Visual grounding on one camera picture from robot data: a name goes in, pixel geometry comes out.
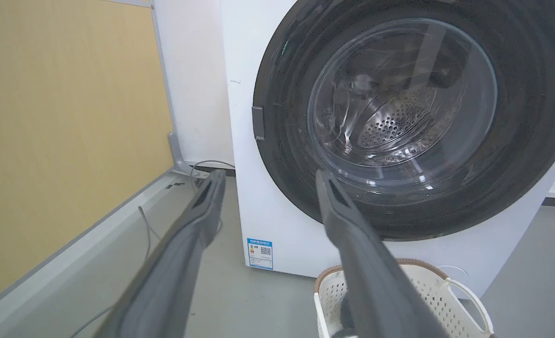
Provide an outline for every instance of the wood grain panel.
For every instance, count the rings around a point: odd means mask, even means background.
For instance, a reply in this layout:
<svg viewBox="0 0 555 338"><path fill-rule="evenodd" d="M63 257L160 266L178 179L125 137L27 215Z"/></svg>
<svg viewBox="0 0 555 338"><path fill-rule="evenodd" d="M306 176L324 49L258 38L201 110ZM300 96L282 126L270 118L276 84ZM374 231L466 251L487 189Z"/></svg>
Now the wood grain panel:
<svg viewBox="0 0 555 338"><path fill-rule="evenodd" d="M172 165L149 8L0 0L0 292Z"/></svg>

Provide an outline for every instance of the white plastic basket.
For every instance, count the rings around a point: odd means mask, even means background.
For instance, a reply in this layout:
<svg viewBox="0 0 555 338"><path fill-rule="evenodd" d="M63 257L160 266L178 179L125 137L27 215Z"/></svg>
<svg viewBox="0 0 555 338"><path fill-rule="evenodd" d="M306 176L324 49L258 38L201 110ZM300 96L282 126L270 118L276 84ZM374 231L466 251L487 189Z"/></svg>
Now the white plastic basket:
<svg viewBox="0 0 555 338"><path fill-rule="evenodd" d="M449 336L452 338L495 337L488 312L470 289L460 282L451 280L444 272L423 261L398 259L398 263ZM474 302L485 325L484 328L479 327L467 312L451 290L451 286L458 287ZM320 338L331 338L342 329L340 304L347 290L342 267L329 268L317 278L314 302Z"/></svg>

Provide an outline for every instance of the round glass window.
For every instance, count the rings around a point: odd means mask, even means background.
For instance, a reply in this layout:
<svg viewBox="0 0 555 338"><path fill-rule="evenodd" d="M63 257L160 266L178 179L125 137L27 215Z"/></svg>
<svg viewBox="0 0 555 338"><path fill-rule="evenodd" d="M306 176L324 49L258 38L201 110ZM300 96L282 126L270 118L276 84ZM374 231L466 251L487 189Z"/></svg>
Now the round glass window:
<svg viewBox="0 0 555 338"><path fill-rule="evenodd" d="M347 184L376 194L450 188L489 131L497 92L490 60L468 34L400 19L329 58L307 125L320 160Z"/></svg>

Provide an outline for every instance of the brown basket rim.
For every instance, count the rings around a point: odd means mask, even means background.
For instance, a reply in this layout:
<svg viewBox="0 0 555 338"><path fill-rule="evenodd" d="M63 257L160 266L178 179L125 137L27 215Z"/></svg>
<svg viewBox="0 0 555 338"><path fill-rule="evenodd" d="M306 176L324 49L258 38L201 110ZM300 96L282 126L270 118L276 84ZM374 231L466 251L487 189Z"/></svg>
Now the brown basket rim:
<svg viewBox="0 0 555 338"><path fill-rule="evenodd" d="M397 259L396 262L399 265L415 265L417 267L425 268L425 269L437 274L443 280L448 278L448 275L445 274L444 271L438 269L437 267L434 267L434 265L431 265L429 263L425 263L425 261L419 261L419 259L400 258L400 259ZM328 275L331 275L335 272L342 271L342 270L343 270L342 265L336 265L335 267L328 268L324 272L321 272L321 274L315 280L315 284L314 284L314 287L313 287L313 293L319 293L319 286L321 285L321 282L323 282L323 280Z"/></svg>

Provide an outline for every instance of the washing machine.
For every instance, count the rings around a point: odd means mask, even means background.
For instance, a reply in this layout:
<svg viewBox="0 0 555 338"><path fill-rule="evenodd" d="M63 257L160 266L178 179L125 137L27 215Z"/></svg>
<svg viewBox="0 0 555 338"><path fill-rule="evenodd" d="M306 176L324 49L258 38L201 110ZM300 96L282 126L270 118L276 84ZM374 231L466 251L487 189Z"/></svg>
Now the washing machine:
<svg viewBox="0 0 555 338"><path fill-rule="evenodd" d="M317 169L481 296L555 179L555 0L222 0L244 261L340 263Z"/></svg>

